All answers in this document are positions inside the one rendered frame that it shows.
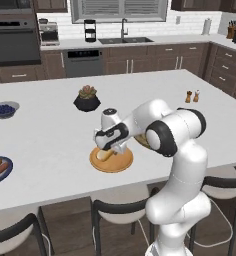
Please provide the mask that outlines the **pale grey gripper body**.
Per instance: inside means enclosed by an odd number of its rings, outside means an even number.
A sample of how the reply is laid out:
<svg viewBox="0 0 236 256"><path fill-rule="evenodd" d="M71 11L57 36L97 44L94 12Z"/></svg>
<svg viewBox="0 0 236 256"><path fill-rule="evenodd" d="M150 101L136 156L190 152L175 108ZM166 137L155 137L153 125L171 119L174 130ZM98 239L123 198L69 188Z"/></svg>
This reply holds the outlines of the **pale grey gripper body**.
<svg viewBox="0 0 236 256"><path fill-rule="evenodd" d="M111 146L111 149L114 151L116 154L124 154L126 149L127 149L127 143L122 142L122 143L114 143Z"/></svg>

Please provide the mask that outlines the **round wooden plate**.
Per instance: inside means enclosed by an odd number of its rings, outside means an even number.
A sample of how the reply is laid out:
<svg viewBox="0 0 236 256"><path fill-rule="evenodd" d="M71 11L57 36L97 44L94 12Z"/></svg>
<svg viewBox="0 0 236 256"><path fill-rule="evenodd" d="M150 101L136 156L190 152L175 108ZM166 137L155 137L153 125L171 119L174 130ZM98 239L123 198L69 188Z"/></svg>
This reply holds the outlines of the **round wooden plate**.
<svg viewBox="0 0 236 256"><path fill-rule="evenodd" d="M133 162L133 153L126 149L124 154L112 154L106 161L101 161L97 158L97 153L100 151L98 147L95 147L90 153L91 165L102 172L117 173L129 168Z"/></svg>

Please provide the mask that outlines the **blue bowl with food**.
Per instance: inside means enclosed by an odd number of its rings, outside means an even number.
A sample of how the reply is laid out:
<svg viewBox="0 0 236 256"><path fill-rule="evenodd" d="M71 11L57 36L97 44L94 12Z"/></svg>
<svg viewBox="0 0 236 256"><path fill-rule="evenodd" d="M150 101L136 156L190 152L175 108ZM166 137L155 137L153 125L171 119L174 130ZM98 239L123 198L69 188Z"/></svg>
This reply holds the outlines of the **blue bowl with food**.
<svg viewBox="0 0 236 256"><path fill-rule="evenodd" d="M5 178L7 178L9 176L9 174L12 172L12 170L13 170L13 162L12 162L12 160L10 158L4 157L4 156L0 156L0 159L2 160L2 163L7 162L9 164L9 167L4 172L2 172L0 174L0 182L1 182Z"/></svg>

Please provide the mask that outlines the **grey bowl of blueberries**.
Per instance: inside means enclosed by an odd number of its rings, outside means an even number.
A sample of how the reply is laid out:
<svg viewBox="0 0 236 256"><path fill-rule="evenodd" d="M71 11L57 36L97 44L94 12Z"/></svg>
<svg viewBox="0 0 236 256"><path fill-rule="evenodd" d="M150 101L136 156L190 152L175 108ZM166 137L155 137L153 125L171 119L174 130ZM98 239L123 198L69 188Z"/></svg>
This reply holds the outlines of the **grey bowl of blueberries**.
<svg viewBox="0 0 236 256"><path fill-rule="evenodd" d="M19 109L20 105L17 102L5 101L0 102L0 119L11 118Z"/></svg>

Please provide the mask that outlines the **succulent in black pot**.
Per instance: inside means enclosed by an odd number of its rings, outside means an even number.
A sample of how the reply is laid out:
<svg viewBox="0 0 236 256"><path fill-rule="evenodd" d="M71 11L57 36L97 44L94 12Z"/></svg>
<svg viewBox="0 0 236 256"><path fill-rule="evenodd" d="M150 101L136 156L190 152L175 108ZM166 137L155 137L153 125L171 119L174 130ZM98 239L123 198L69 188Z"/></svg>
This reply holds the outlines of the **succulent in black pot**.
<svg viewBox="0 0 236 256"><path fill-rule="evenodd" d="M83 112L95 111L101 104L96 93L97 90L93 86L85 85L79 90L78 96L74 100L73 104L78 110Z"/></svg>

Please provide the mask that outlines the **grey dishwasher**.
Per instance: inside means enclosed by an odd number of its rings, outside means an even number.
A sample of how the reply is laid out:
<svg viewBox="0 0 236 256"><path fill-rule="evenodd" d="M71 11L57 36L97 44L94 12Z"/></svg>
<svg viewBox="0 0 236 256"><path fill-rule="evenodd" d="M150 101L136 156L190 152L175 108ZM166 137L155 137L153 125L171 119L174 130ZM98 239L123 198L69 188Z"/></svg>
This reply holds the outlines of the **grey dishwasher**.
<svg viewBox="0 0 236 256"><path fill-rule="evenodd" d="M63 59L68 78L104 74L103 56L99 49L64 50Z"/></svg>

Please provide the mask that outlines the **brown lower cupboard run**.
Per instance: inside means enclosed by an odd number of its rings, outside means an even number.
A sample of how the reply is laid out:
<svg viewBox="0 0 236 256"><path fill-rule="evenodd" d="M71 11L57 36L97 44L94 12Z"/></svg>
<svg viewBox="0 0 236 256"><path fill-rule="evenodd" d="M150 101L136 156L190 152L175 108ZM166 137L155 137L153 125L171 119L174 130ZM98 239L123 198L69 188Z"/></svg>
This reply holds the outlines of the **brown lower cupboard run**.
<svg viewBox="0 0 236 256"><path fill-rule="evenodd" d="M186 69L198 77L205 71L208 43L104 47L100 50L104 75ZM0 67L0 83L67 78L61 50L41 52L41 65Z"/></svg>
<svg viewBox="0 0 236 256"><path fill-rule="evenodd" d="M203 78L236 99L236 50L211 43Z"/></svg>

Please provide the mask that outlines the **dark sink basin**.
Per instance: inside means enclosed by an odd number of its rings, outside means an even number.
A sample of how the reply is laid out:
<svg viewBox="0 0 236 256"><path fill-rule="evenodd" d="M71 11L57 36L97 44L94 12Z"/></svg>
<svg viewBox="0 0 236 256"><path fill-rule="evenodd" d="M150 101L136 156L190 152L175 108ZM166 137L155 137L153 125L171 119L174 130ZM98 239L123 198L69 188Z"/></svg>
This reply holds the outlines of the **dark sink basin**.
<svg viewBox="0 0 236 256"><path fill-rule="evenodd" d="M128 37L128 38L102 38L98 39L102 44L126 44L126 43L148 43L154 42L147 37Z"/></svg>

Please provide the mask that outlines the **silver coffee machine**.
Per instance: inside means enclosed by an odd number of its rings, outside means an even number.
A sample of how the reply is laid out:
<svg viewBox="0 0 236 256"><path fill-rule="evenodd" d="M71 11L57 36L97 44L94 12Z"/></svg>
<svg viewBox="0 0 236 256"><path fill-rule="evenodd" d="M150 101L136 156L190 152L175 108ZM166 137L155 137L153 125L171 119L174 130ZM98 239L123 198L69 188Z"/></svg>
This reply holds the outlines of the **silver coffee machine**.
<svg viewBox="0 0 236 256"><path fill-rule="evenodd" d="M59 45L58 26L46 18L39 20L39 33L42 46Z"/></svg>

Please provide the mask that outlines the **window with blinds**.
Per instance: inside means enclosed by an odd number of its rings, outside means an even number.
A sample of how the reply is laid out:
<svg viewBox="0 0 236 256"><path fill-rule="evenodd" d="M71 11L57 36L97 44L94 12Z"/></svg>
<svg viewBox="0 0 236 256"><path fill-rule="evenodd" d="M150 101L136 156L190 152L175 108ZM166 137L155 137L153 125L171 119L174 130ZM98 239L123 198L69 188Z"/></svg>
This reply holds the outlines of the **window with blinds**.
<svg viewBox="0 0 236 256"><path fill-rule="evenodd" d="M165 21L169 0L70 0L72 22L99 23Z"/></svg>

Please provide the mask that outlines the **white paper towel roll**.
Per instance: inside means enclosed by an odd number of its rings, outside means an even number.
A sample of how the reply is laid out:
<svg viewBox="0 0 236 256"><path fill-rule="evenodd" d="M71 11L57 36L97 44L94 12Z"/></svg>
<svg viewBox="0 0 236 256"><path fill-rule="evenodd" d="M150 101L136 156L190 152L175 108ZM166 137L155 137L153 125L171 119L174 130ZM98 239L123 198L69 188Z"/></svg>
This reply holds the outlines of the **white paper towel roll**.
<svg viewBox="0 0 236 256"><path fill-rule="evenodd" d="M202 30L202 34L201 35L209 35L210 28L211 28L211 23L212 23L212 20L210 18L207 18L204 21L203 30Z"/></svg>

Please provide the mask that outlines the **brown upper cupboard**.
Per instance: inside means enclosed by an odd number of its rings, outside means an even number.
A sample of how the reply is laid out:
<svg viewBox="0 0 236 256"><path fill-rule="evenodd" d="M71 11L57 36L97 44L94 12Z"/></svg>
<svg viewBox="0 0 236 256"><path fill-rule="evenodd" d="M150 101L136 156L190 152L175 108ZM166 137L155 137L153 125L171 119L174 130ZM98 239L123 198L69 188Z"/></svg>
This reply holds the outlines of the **brown upper cupboard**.
<svg viewBox="0 0 236 256"><path fill-rule="evenodd" d="M33 0L35 10L40 13L66 13L67 0Z"/></svg>
<svg viewBox="0 0 236 256"><path fill-rule="evenodd" d="M175 11L222 11L236 13L236 0L172 0Z"/></svg>

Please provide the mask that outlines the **brown knife block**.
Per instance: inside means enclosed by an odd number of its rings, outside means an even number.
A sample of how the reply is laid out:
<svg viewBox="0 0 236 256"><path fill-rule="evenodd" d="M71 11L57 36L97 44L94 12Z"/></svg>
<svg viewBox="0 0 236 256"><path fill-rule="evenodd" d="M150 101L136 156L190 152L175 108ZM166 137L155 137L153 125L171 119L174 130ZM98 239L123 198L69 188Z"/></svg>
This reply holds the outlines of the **brown knife block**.
<svg viewBox="0 0 236 256"><path fill-rule="evenodd" d="M231 21L229 21L228 32L227 32L226 38L227 39L233 39L235 31L236 31L236 21L231 20Z"/></svg>

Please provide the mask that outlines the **white stool with black frame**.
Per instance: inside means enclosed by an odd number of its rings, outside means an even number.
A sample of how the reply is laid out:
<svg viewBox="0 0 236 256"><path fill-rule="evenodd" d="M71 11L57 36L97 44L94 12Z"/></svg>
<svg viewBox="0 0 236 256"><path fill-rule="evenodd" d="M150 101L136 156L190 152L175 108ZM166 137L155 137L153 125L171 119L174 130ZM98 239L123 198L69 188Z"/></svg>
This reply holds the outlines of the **white stool with black frame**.
<svg viewBox="0 0 236 256"><path fill-rule="evenodd" d="M202 191L212 200L229 200L236 198L236 167L222 167L214 168L211 170L211 174L204 178L202 184ZM189 235L189 251L194 251L194 246L198 245L204 248L211 248L219 246L225 243L229 243L228 256L233 256L234 243L236 238L236 204L234 210L233 222L230 222L223 214L220 208L218 208L221 215L227 221L230 228L230 237L222 242L218 242L212 245L202 245L195 241L196 226L191 229Z"/></svg>
<svg viewBox="0 0 236 256"><path fill-rule="evenodd" d="M41 207L0 211L0 256L20 246L33 233L40 256L54 256L54 248Z"/></svg>
<svg viewBox="0 0 236 256"><path fill-rule="evenodd" d="M146 236L141 218L145 215L146 201L159 192L158 187L151 191L145 184L117 187L98 191L90 196L92 239L95 255L101 254L100 220L118 225L131 225L131 234L135 234L139 223L147 245L154 241L154 225L149 223L149 236Z"/></svg>

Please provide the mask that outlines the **dark grey wall oven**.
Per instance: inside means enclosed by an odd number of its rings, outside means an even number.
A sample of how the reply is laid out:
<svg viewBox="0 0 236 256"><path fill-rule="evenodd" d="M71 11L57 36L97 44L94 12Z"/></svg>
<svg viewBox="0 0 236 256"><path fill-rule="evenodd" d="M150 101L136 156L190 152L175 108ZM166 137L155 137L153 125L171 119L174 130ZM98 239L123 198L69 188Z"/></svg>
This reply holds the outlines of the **dark grey wall oven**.
<svg viewBox="0 0 236 256"><path fill-rule="evenodd" d="M41 63L32 9L0 9L0 67Z"/></svg>

